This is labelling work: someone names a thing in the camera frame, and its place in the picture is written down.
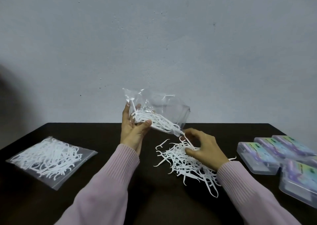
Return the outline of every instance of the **plastic bag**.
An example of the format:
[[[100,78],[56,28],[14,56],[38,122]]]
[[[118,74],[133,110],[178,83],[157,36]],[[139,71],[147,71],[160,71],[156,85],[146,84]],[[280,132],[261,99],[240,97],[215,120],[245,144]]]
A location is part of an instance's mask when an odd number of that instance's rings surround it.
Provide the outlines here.
[[[153,91],[150,89],[142,90],[128,90],[123,88],[126,101],[130,102],[130,114],[135,112],[135,107],[138,110],[147,113],[156,113],[162,115],[173,124],[177,125],[177,129],[161,130],[154,126],[153,123],[159,121],[152,120],[152,128],[166,133],[180,135],[180,129],[182,129],[186,123],[186,120],[190,113],[190,107],[187,106],[176,95],[169,95]]]
[[[43,153],[43,149],[40,151],[38,148],[37,150],[35,147],[43,147],[44,143],[48,143],[51,145],[51,150],[46,151],[46,155]],[[76,151],[76,162],[73,164],[66,164],[65,169],[66,171],[63,172],[63,174],[51,174],[53,173],[52,170],[60,165],[62,162],[67,161],[69,159],[67,156],[59,155],[59,153],[56,153],[53,151],[54,144],[58,143],[59,146],[65,146],[62,147],[62,152],[66,151],[68,148],[72,149],[72,151]],[[61,142],[53,137],[48,137],[41,141],[40,143],[37,143],[21,152],[19,152],[17,155],[14,155],[10,159],[6,160],[8,163],[12,163],[16,165],[17,167],[24,170],[26,173],[30,174],[31,176],[35,177],[36,179],[40,180],[41,182],[45,183],[46,185],[50,186],[54,190],[58,190],[62,184],[88,159],[90,159],[92,156],[96,155],[98,152],[89,150],[82,147],[72,146],[68,143]],[[52,161],[60,160],[59,163],[56,165],[52,165]],[[41,171],[45,169],[51,169],[51,172],[49,175],[41,175],[38,173],[38,169],[42,169]]]

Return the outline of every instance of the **pink sweater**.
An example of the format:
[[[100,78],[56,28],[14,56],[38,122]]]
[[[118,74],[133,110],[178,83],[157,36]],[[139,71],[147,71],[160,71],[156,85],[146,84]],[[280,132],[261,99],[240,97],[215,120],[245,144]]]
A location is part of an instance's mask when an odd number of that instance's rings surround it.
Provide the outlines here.
[[[128,202],[127,188],[139,163],[137,153],[120,144],[56,225],[122,225]],[[217,179],[247,224],[300,224],[240,162],[222,165]]]

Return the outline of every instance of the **left hand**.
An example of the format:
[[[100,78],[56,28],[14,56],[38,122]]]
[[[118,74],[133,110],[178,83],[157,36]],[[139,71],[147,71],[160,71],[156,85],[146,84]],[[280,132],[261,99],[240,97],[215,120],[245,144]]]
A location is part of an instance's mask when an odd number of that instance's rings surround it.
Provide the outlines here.
[[[134,149],[140,155],[142,140],[149,131],[151,120],[135,125],[132,116],[129,118],[130,103],[126,103],[122,112],[121,139],[120,143]]]

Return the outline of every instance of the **hand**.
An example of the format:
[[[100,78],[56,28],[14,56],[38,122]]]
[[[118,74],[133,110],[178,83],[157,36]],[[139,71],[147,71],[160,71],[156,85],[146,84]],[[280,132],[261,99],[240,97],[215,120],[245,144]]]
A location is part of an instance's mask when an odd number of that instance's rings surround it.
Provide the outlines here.
[[[198,151],[193,151],[192,149],[185,148],[185,152],[187,155],[197,159],[202,164],[214,171],[217,171],[222,166],[222,164],[229,162],[226,155],[224,155],[224,153],[218,146],[215,137],[193,128],[188,128],[184,130],[184,133],[189,140],[197,138],[201,144]]]
[[[130,116],[129,119],[129,109],[130,103],[127,102],[122,113],[120,143],[131,147],[137,152],[138,155],[140,155],[142,140],[145,134],[149,131],[152,121],[147,120],[144,123],[135,125],[132,116]]]

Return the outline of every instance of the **wooden table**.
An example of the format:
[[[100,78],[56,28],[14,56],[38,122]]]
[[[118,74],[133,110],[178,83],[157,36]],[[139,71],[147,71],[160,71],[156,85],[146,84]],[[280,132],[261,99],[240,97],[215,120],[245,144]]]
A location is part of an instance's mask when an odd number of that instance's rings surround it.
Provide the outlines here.
[[[227,157],[237,156],[240,141],[255,137],[283,135],[270,124],[186,124],[216,137]],[[54,224],[76,196],[101,169],[120,142],[118,123],[47,123],[37,130],[0,150],[0,224]],[[53,136],[72,145],[92,149],[98,154],[84,163],[58,190],[55,191],[29,176],[5,160],[18,152]],[[140,155],[141,163],[129,185],[129,199],[125,224],[243,224],[243,221],[222,188],[219,197],[212,197],[204,183],[182,176],[177,177],[168,163],[153,167],[161,161],[155,147],[165,139],[177,141],[174,135],[151,130],[145,137]],[[276,176],[252,176],[267,187],[291,214],[302,224],[315,224],[314,209],[278,188]]]

